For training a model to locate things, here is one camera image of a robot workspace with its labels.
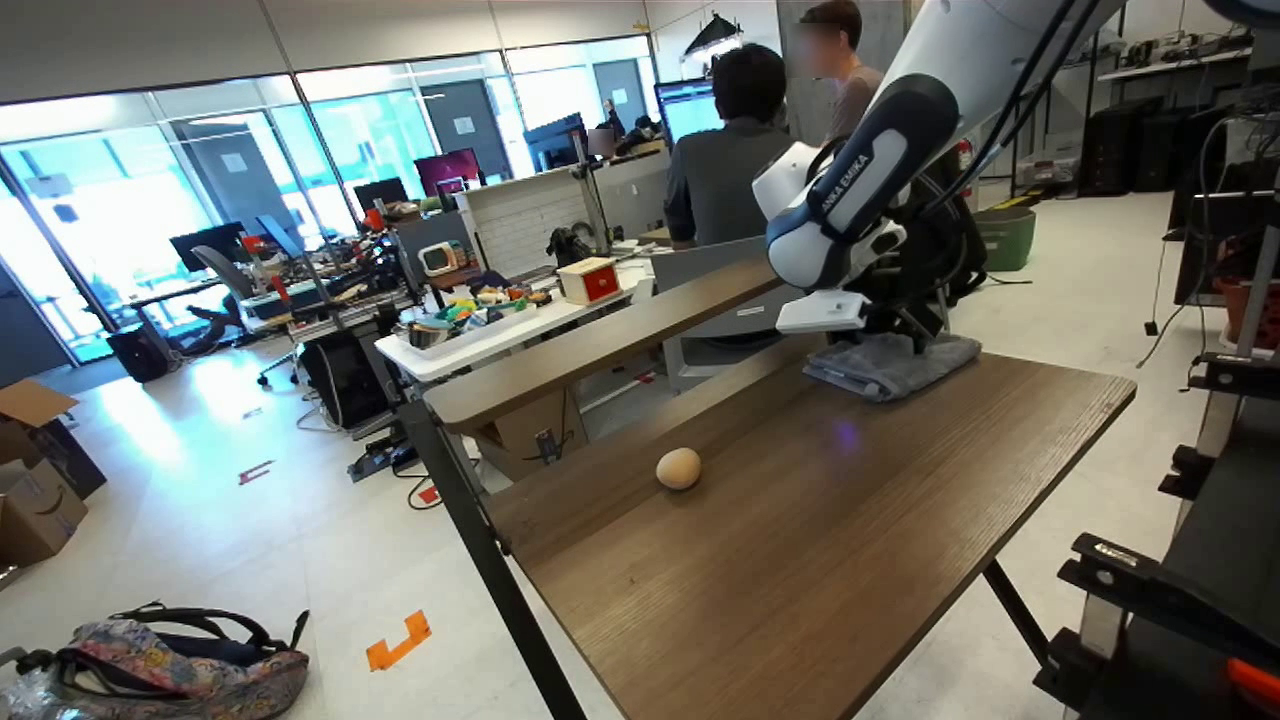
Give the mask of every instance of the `bag on floor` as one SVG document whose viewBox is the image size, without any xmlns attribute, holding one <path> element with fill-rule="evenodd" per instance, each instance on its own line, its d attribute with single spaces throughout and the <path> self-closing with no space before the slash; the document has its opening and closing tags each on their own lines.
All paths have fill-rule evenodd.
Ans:
<svg viewBox="0 0 1280 720">
<path fill-rule="evenodd" d="M 20 655 L 20 673 L 49 673 L 55 707 L 90 720 L 264 720 L 309 684 L 304 624 L 309 610 L 283 642 L 221 606 L 134 606 L 79 624 L 58 652 Z"/>
</svg>

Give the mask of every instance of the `white floor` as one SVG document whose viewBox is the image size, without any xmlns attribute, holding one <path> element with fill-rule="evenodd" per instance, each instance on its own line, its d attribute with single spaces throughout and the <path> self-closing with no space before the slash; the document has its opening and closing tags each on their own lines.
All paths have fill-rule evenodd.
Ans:
<svg viewBox="0 0 1280 720">
<path fill-rule="evenodd" d="M 1196 310 L 1136 366 L 1162 216 L 1167 197 L 1040 202 L 1031 282 L 988 282 L 956 310 L 988 352 L 1139 381 L 1136 402 L 1001 556 L 1044 626 L 1081 615 L 1081 590 L 1055 580 L 1074 531 L 1153 556 L 1173 531 L 1177 502 L 1154 478 L 1173 446 L 1196 438 L 1202 391 L 1185 391 Z M 411 485 L 388 473 L 351 485 L 358 445 L 323 428 L 304 396 L 259 391 L 264 358 L 270 349 L 255 344 L 79 396 L 76 433 L 112 485 L 55 560 L 0 590 L 0 646 L 51 646 L 79 620 L 142 598 L 240 606 L 278 636 L 310 606 L 310 684 L 293 717 L 545 717 L 446 515 L 411 511 Z M 365 646 L 396 642 L 409 610 L 429 610 L 433 639 L 390 673 L 366 673 Z M 555 646 L 586 711 L 617 717 L 563 636 Z M 1028 680 L 1031 655 L 973 582 L 860 717 L 1058 717 Z"/>
</svg>

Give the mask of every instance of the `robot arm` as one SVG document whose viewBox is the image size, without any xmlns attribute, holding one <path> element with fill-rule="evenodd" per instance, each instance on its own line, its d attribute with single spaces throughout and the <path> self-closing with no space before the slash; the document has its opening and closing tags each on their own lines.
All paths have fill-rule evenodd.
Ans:
<svg viewBox="0 0 1280 720">
<path fill-rule="evenodd" d="M 796 287 L 840 287 L 905 243 L 883 207 L 958 137 L 1034 98 L 1119 0 L 928 0 L 840 155 L 802 180 L 787 152 L 756 180 L 768 258 Z"/>
</svg>

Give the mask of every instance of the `ball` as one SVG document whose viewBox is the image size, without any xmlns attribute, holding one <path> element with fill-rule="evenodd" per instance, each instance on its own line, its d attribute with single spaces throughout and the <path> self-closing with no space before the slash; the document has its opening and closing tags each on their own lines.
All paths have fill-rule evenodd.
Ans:
<svg viewBox="0 0 1280 720">
<path fill-rule="evenodd" d="M 664 487 L 692 487 L 704 477 L 704 460 L 692 446 L 672 446 L 654 460 L 650 477 Z"/>
</svg>

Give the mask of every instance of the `glass wall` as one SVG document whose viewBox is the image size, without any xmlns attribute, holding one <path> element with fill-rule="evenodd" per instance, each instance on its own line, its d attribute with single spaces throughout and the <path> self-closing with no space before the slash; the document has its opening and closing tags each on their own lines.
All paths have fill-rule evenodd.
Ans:
<svg viewBox="0 0 1280 720">
<path fill-rule="evenodd" d="M 259 216 L 293 223 L 309 243 L 351 234 L 358 185 L 399 180 L 424 197 L 414 159 L 455 147 L 481 155 L 488 185 L 533 175 L 522 133 L 570 110 L 586 127 L 606 110 L 625 122 L 654 115 L 649 44 L 635 36 L 298 71 L 294 84 L 264 74 L 0 109 L 0 159 L 14 180 L 0 202 L 0 250 L 33 297 L 49 297 L 49 323 L 76 357 L 82 344 L 86 358 L 102 330 L 134 323 L 129 297 L 192 278 L 170 234 Z"/>
</svg>

